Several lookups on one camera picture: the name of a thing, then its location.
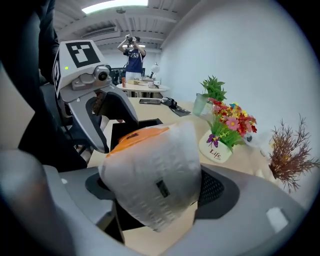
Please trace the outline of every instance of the table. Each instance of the table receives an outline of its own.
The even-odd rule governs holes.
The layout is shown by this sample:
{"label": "table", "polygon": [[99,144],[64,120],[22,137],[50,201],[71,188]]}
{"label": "table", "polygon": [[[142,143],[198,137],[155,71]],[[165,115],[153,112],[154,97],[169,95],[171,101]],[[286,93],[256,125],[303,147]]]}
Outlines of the table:
{"label": "table", "polygon": [[[206,116],[206,118],[200,118],[193,114],[189,114],[187,116],[180,117],[173,113],[166,105],[139,104],[140,98],[133,97],[129,98],[129,100],[136,111],[139,121],[159,118],[164,124],[168,125],[186,120],[192,121],[195,128],[197,142],[199,142],[202,136],[210,128],[206,121],[206,119],[210,119],[208,116]],[[194,105],[193,102],[185,101],[179,101],[177,104],[178,106],[189,111],[192,111]],[[117,121],[115,120],[111,120],[103,132],[107,138],[108,147],[110,147],[112,125],[116,122]],[[226,167],[238,172],[256,175],[275,183],[275,180],[270,176],[272,173],[269,170],[267,159],[257,148],[252,148],[248,145],[237,145],[234,147],[233,154],[230,156],[230,158],[222,164],[209,160],[199,151],[199,149],[198,153],[201,164]],[[99,153],[94,150],[88,167],[99,166],[103,162],[105,156],[106,154]]]}
{"label": "table", "polygon": [[140,84],[131,84],[131,83],[125,83],[126,87],[123,87],[122,83],[118,84],[116,87],[123,91],[128,92],[137,92],[138,97],[141,97],[141,93],[161,93],[169,91],[169,87],[164,85],[159,85],[159,89],[157,88],[149,88],[148,85],[140,85]]}

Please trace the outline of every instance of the white vase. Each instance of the white vase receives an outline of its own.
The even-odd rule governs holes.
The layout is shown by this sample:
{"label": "white vase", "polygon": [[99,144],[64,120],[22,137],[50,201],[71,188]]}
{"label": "white vase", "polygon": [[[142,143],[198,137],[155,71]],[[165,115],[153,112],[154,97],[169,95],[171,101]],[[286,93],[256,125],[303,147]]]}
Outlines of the white vase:
{"label": "white vase", "polygon": [[229,157],[232,155],[232,152],[221,141],[218,141],[217,147],[214,145],[214,143],[208,142],[209,136],[211,134],[211,130],[208,130],[200,139],[200,152],[211,161],[222,164],[229,159]]}

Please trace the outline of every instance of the brown branches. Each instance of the brown branches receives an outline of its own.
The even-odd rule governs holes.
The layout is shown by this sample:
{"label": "brown branches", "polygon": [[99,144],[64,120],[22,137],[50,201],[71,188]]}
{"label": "brown branches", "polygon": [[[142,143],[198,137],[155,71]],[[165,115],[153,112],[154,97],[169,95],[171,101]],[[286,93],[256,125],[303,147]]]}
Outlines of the brown branches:
{"label": "brown branches", "polygon": [[307,159],[309,152],[309,132],[305,130],[305,118],[300,116],[298,130],[293,132],[291,127],[285,127],[281,120],[281,127],[274,128],[273,132],[273,152],[269,155],[271,163],[269,165],[273,176],[288,185],[289,192],[299,188],[297,181],[299,175],[309,172],[313,167],[320,167],[319,159]]}

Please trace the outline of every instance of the white plastic bag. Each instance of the white plastic bag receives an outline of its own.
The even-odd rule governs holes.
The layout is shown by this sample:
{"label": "white plastic bag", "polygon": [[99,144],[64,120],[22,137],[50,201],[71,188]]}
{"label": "white plastic bag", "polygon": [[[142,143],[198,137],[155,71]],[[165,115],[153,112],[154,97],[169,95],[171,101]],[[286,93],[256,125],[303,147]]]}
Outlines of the white plastic bag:
{"label": "white plastic bag", "polygon": [[162,231],[199,198],[201,167],[193,123],[128,134],[107,155],[99,174],[131,216]]}

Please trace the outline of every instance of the green leaves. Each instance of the green leaves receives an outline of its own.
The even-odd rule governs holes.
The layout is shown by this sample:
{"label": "green leaves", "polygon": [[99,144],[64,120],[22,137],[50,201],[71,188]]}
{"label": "green leaves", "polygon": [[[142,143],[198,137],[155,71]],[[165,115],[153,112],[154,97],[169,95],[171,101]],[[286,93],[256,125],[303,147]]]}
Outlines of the green leaves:
{"label": "green leaves", "polygon": [[207,92],[203,96],[216,99],[217,101],[220,101],[220,102],[226,99],[225,94],[227,92],[224,89],[221,90],[221,86],[223,86],[225,83],[218,81],[216,77],[208,76],[208,79],[204,80],[200,84],[205,89],[205,92]]}

